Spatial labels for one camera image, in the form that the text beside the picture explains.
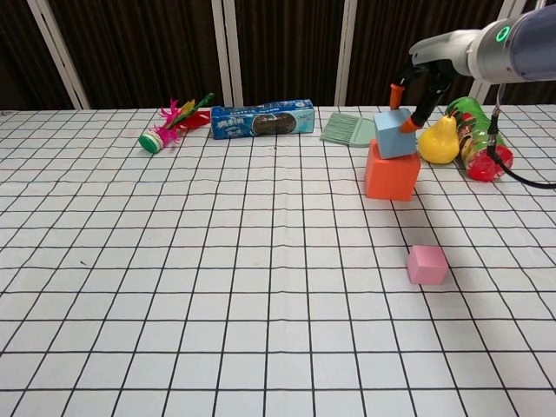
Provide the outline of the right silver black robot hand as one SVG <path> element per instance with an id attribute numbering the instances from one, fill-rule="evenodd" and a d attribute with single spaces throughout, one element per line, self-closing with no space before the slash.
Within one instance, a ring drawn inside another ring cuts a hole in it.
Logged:
<path id="1" fill-rule="evenodd" d="M 455 30 L 421 40 L 410 48 L 406 65 L 391 83 L 390 109 L 400 107 L 411 79 L 428 73 L 429 87 L 415 112 L 400 126 L 401 133 L 414 133 L 423 127 L 457 75 L 471 76 L 467 51 L 479 33 L 479 30 Z"/>

